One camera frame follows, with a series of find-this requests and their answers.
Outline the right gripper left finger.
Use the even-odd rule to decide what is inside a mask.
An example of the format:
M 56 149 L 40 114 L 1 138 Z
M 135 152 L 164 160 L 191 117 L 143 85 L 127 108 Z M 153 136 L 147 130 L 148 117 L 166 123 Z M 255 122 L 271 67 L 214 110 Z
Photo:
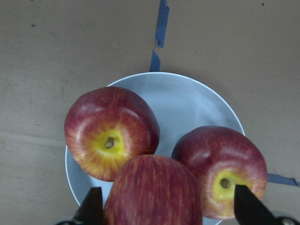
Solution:
M 103 197 L 101 187 L 91 187 L 84 201 L 71 220 L 60 221 L 57 225 L 103 225 Z

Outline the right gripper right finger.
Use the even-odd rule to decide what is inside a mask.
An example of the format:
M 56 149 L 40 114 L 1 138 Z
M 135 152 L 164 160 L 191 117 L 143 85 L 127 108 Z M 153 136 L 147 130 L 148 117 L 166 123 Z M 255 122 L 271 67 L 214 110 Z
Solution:
M 286 216 L 274 216 L 246 185 L 235 185 L 234 215 L 240 225 L 298 225 Z

